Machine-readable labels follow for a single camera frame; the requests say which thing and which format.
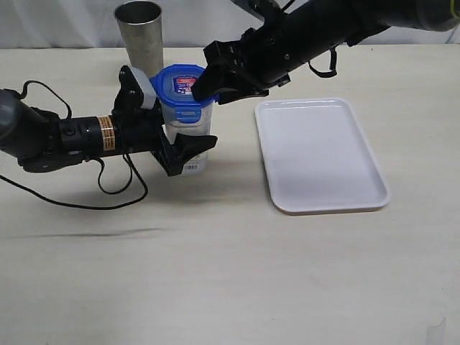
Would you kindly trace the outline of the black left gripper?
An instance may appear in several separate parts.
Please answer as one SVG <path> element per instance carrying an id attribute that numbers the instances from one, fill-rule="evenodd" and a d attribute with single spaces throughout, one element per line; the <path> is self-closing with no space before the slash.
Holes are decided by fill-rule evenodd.
<path id="1" fill-rule="evenodd" d="M 150 152 L 169 176 L 180 175 L 185 163 L 213 149 L 218 140 L 213 135 L 177 133 L 171 142 L 163 129 L 162 108 L 158 103 L 152 109 L 114 108 L 111 119 L 116 125 L 122 152 Z"/>

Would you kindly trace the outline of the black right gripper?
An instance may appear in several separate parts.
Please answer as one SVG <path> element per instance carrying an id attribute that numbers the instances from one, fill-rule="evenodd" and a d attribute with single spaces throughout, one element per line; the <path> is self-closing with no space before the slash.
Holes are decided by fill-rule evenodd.
<path id="1" fill-rule="evenodd" d="M 206 69 L 191 88 L 194 99 L 215 98 L 225 105 L 268 96 L 268 89 L 288 83 L 288 73 L 309 60 L 296 38 L 251 28 L 239 40 L 210 43 L 203 50 Z"/>

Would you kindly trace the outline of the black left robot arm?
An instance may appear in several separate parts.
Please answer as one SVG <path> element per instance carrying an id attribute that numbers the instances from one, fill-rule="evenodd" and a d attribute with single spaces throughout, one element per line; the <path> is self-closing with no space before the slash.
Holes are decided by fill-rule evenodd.
<path id="1" fill-rule="evenodd" d="M 168 175 L 179 175 L 189 156 L 172 144 L 158 107 L 114 109 L 108 116 L 62 119 L 1 90 L 1 151 L 29 173 L 48 173 L 105 157 L 150 152 Z"/>

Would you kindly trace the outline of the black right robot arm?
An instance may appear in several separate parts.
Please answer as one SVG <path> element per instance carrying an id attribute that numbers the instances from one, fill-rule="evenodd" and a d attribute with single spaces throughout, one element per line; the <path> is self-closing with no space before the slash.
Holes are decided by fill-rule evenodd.
<path id="1" fill-rule="evenodd" d="M 224 105 L 268 96 L 290 82 L 290 73 L 329 52 L 327 71 L 310 70 L 320 78 L 337 74 L 337 47 L 358 45 L 391 27 L 446 32 L 459 25 L 458 1 L 307 1 L 293 11 L 289 1 L 236 1 L 263 22 L 238 40 L 213 41 L 203 54 L 207 66 L 191 87 L 196 101 L 216 98 Z"/>

